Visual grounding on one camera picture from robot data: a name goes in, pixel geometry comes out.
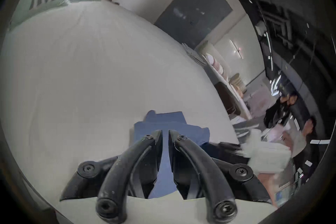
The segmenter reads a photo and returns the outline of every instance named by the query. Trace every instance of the blue towel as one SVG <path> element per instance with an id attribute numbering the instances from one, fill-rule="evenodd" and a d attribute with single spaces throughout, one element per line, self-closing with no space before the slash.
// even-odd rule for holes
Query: blue towel
<path id="1" fill-rule="evenodd" d="M 148 111 L 145 122 L 180 122 L 187 124 L 186 119 L 183 116 L 183 113 L 181 111 L 178 112 L 171 112 L 171 113 L 162 113 L 162 114 L 156 114 L 154 110 Z"/>
<path id="2" fill-rule="evenodd" d="M 157 174 L 157 181 L 149 198 L 158 198 L 176 191 L 173 173 L 170 167 L 168 151 L 168 130 L 176 130 L 181 135 L 185 135 L 201 146 L 209 142 L 210 131 L 208 128 L 183 124 L 180 122 L 143 122 L 139 121 L 134 124 L 134 142 L 140 140 L 144 135 L 151 134 L 155 130 L 163 132 L 163 150 L 160 169 Z"/>

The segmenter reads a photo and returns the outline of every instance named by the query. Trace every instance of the black jacket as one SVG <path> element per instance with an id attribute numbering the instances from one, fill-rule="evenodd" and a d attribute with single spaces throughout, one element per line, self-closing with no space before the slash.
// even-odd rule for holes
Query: black jacket
<path id="1" fill-rule="evenodd" d="M 290 110 L 287 102 L 280 103 L 280 98 L 278 98 L 275 104 L 266 110 L 264 124 L 267 128 L 273 128 L 278 121 L 281 120 L 280 124 L 285 126 L 287 124 L 289 114 Z"/>

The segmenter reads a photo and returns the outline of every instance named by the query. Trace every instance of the person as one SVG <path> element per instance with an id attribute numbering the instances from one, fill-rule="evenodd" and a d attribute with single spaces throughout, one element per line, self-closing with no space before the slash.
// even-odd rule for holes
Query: person
<path id="1" fill-rule="evenodd" d="M 249 135 L 249 129 L 255 128 L 262 132 L 275 127 L 278 123 L 285 126 L 290 115 L 290 107 L 296 103 L 298 94 L 296 91 L 281 96 L 274 105 L 266 110 L 266 114 L 248 121 L 233 124 L 239 143 L 244 143 Z"/>
<path id="2" fill-rule="evenodd" d="M 296 91 L 287 96 L 281 96 L 274 105 L 266 110 L 264 117 L 264 124 L 267 128 L 273 128 L 279 122 L 282 126 L 287 124 L 290 106 L 294 105 L 297 100 L 298 94 Z"/>
<path id="3" fill-rule="evenodd" d="M 306 147 L 306 136 L 311 134 L 316 126 L 315 117 L 311 116 L 305 123 L 301 132 L 296 131 L 296 126 L 292 126 L 288 132 L 283 132 L 282 141 L 292 152 L 292 158 L 299 154 Z"/>

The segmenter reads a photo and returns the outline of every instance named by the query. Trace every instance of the white cloth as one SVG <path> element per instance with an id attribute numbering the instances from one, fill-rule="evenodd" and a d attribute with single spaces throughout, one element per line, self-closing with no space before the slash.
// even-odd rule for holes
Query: white cloth
<path id="1" fill-rule="evenodd" d="M 279 143 L 261 142 L 261 131 L 251 129 L 246 143 L 242 144 L 242 153 L 250 158 L 248 165 L 255 174 L 281 173 L 291 158 L 291 152 L 287 146 Z"/>
<path id="2" fill-rule="evenodd" d="M 162 30 L 107 0 L 50 9 L 6 33 L 0 84 L 8 146 L 57 210 L 78 164 L 121 154 L 149 110 L 182 111 L 188 124 L 209 128 L 211 142 L 238 143 L 203 68 Z"/>
<path id="3" fill-rule="evenodd" d="M 289 119 L 284 131 L 286 131 L 290 138 L 292 139 L 292 158 L 299 154 L 307 145 L 306 138 L 303 137 L 302 133 L 296 129 L 295 123 L 293 119 Z"/>

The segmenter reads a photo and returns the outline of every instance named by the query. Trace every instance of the blue cloth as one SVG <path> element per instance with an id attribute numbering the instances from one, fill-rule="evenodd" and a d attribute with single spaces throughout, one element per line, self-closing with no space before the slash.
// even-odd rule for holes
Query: blue cloth
<path id="1" fill-rule="evenodd" d="M 181 111 L 178 112 L 171 112 L 171 113 L 162 113 L 162 114 L 156 114 L 154 110 L 150 110 L 146 117 L 145 122 L 180 122 L 187 124 L 186 119 L 183 116 L 183 113 Z"/>
<path id="2" fill-rule="evenodd" d="M 155 130 L 162 130 L 163 133 L 163 150 L 160 169 L 157 174 L 157 181 L 149 198 L 158 198 L 176 191 L 173 173 L 170 167 L 168 151 L 168 130 L 176 130 L 181 135 L 185 135 L 201 146 L 209 142 L 210 131 L 208 128 L 188 125 L 180 122 L 143 122 L 139 121 L 134 124 L 134 142 L 140 140 L 144 135 L 151 134 Z"/>

